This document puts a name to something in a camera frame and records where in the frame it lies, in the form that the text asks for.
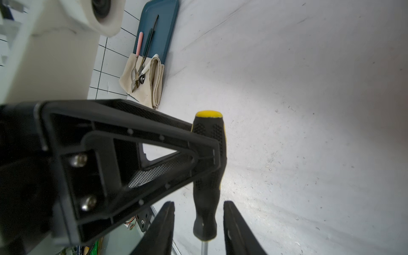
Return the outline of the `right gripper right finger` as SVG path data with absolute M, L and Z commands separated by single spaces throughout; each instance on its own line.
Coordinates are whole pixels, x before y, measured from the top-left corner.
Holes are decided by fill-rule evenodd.
M 224 237 L 227 255 L 267 255 L 232 201 L 224 202 Z

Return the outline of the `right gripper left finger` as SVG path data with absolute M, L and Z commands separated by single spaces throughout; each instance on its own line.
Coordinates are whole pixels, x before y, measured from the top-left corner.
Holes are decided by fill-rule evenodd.
M 174 202 L 168 201 L 156 215 L 150 228 L 131 255 L 170 255 L 175 222 Z

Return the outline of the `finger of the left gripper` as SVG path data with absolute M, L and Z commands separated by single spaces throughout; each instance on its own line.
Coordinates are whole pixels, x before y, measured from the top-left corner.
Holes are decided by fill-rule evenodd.
M 88 244 L 220 167 L 218 141 L 193 123 L 122 99 L 48 103 L 63 245 Z

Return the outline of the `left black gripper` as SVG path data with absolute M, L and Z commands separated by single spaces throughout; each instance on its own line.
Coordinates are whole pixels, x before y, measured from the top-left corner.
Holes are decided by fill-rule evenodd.
M 1 106 L 1 254 L 26 255 L 43 239 L 64 243 L 56 157 L 46 116 L 54 103 Z

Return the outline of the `large black yellow screwdriver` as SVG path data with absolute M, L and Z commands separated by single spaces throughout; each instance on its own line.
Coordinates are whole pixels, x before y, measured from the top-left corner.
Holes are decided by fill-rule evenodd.
M 201 254 L 207 255 L 209 241 L 217 236 L 215 214 L 220 200 L 221 181 L 227 164 L 223 115 L 210 110 L 198 112 L 193 121 L 192 132 L 217 140 L 220 148 L 220 167 L 193 184 L 196 209 L 193 233 L 201 241 Z

